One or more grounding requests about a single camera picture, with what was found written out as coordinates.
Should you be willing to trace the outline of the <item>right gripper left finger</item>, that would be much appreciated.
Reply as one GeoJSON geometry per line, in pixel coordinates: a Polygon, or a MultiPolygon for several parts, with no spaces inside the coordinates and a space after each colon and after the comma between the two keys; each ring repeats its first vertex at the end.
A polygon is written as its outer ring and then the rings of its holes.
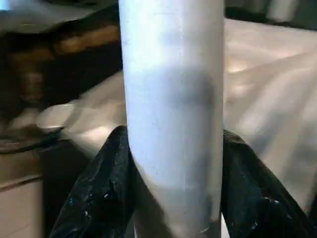
{"type": "Polygon", "coordinates": [[[51,238],[123,238],[134,211],[126,126],[116,127],[78,177],[50,233],[51,238]]]}

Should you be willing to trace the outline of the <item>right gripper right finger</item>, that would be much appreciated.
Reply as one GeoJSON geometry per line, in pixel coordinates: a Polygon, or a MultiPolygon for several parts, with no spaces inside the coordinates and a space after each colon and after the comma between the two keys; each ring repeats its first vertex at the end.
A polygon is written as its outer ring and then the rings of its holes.
{"type": "Polygon", "coordinates": [[[311,238],[313,226],[238,135],[223,131],[221,212],[232,238],[311,238]]]}

